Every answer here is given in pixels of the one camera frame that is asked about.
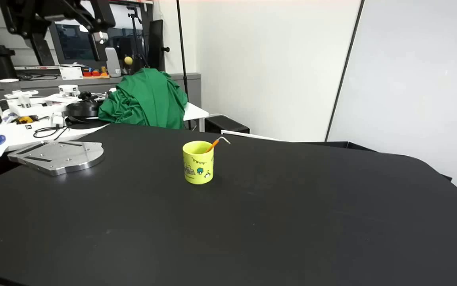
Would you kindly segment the orange pen with white cap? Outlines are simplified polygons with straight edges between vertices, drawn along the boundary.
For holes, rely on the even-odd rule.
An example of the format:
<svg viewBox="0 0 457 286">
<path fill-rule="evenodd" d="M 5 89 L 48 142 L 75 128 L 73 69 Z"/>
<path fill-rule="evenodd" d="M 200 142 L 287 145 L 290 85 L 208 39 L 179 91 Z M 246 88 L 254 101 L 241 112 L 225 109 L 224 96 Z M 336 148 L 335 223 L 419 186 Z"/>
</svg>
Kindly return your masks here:
<svg viewBox="0 0 457 286">
<path fill-rule="evenodd" d="M 230 145 L 230 140 L 225 139 L 224 136 L 217 137 L 211 145 L 209 148 L 206 150 L 206 153 L 213 151 L 219 143 L 225 143 L 225 145 Z"/>
</svg>

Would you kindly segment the black floor box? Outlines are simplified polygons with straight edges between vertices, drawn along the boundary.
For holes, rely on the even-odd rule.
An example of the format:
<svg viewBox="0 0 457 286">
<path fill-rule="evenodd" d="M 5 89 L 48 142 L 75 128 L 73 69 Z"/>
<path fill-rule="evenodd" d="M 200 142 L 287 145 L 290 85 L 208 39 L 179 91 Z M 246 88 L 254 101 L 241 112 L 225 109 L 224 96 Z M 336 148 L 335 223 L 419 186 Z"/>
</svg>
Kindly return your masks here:
<svg viewBox="0 0 457 286">
<path fill-rule="evenodd" d="M 249 128 L 240 124 L 227 116 L 211 116 L 205 120 L 205 131 L 211 134 L 221 134 L 222 131 L 233 131 L 248 134 Z"/>
</svg>

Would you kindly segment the yellow-green mug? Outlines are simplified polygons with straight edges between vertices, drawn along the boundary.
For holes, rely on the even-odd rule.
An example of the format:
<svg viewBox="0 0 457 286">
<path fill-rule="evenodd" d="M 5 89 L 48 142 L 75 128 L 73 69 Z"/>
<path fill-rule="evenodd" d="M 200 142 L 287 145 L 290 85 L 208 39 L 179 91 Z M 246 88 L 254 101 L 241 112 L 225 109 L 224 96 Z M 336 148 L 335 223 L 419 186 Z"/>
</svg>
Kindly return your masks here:
<svg viewBox="0 0 457 286">
<path fill-rule="evenodd" d="M 208 185 L 214 178 L 214 148 L 209 142 L 194 140 L 182 145 L 184 180 Z"/>
</svg>

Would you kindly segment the green cloth pile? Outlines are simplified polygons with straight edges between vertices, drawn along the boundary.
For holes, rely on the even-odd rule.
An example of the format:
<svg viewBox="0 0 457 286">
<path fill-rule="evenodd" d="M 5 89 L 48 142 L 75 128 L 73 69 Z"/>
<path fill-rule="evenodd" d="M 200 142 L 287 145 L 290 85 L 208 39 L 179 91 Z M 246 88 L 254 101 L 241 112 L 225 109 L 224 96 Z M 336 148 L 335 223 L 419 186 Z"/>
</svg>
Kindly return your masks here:
<svg viewBox="0 0 457 286">
<path fill-rule="evenodd" d="M 98 109 L 98 120 L 111 124 L 132 124 L 182 129 L 187 94 L 163 72 L 141 69 L 125 77 Z"/>
</svg>

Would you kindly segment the black round headset pile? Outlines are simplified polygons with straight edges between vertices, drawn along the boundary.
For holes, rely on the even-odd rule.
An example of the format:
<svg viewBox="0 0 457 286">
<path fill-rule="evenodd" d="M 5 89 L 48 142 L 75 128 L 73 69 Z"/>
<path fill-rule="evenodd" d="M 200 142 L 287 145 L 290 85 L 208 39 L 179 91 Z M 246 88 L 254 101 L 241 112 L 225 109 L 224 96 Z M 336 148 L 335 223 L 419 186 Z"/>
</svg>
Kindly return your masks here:
<svg viewBox="0 0 457 286">
<path fill-rule="evenodd" d="M 84 129 L 103 126 L 103 121 L 98 118 L 100 105 L 102 101 L 97 96 L 90 93 L 82 93 L 76 104 L 70 104 L 65 109 L 67 123 L 71 128 Z"/>
</svg>

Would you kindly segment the silver metal plate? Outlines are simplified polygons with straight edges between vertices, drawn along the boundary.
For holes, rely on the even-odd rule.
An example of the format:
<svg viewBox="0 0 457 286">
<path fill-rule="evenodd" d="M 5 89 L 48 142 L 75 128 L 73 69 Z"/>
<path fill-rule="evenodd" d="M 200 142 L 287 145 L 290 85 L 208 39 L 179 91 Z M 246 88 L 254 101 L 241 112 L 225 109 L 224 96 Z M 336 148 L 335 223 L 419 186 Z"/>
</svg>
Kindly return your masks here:
<svg viewBox="0 0 457 286">
<path fill-rule="evenodd" d="M 103 161 L 103 155 L 100 142 L 49 142 L 13 151 L 8 159 L 49 177 L 62 177 L 89 170 Z"/>
</svg>

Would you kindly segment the black monitor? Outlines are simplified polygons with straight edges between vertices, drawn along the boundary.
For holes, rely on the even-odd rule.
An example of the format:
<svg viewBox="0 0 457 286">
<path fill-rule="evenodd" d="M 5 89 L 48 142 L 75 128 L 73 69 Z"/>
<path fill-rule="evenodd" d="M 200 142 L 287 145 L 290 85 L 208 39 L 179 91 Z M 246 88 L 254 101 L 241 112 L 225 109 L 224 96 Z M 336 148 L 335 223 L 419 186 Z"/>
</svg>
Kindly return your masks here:
<svg viewBox="0 0 457 286">
<path fill-rule="evenodd" d="M 103 47 L 89 32 L 75 24 L 52 24 L 49 27 L 54 50 L 60 64 L 102 67 L 106 61 Z"/>
</svg>

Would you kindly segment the white side table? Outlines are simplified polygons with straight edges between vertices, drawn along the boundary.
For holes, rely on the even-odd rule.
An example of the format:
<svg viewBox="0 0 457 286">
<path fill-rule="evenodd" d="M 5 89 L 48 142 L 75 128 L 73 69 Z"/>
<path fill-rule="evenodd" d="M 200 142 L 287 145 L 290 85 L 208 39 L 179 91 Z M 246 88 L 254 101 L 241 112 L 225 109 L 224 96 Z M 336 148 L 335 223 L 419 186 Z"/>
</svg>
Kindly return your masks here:
<svg viewBox="0 0 457 286">
<path fill-rule="evenodd" d="M 17 91 L 0 99 L 0 158 L 11 150 L 57 139 L 81 139 L 98 128 L 71 128 L 65 109 L 79 97 L 52 94 L 33 99 L 33 91 Z M 184 123 L 205 118 L 206 112 L 187 101 Z"/>
</svg>

